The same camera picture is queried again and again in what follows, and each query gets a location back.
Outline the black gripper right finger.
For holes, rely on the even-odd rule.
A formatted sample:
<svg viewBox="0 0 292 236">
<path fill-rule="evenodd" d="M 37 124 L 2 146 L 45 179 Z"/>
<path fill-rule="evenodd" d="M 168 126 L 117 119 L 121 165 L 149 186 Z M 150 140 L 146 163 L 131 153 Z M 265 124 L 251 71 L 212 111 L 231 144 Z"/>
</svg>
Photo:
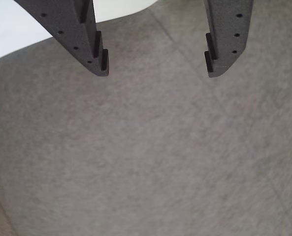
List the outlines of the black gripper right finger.
<svg viewBox="0 0 292 236">
<path fill-rule="evenodd" d="M 205 0 L 210 32 L 204 52 L 208 76 L 223 75 L 244 52 L 250 28 L 253 0 Z"/>
</svg>

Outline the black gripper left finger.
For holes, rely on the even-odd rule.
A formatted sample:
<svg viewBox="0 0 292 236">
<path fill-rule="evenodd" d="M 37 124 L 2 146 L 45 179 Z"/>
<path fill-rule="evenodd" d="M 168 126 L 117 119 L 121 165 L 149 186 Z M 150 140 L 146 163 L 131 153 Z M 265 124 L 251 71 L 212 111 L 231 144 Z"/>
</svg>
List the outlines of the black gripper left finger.
<svg viewBox="0 0 292 236">
<path fill-rule="evenodd" d="M 92 0 L 18 0 L 78 62 L 93 74 L 109 75 L 108 50 L 97 30 Z"/>
</svg>

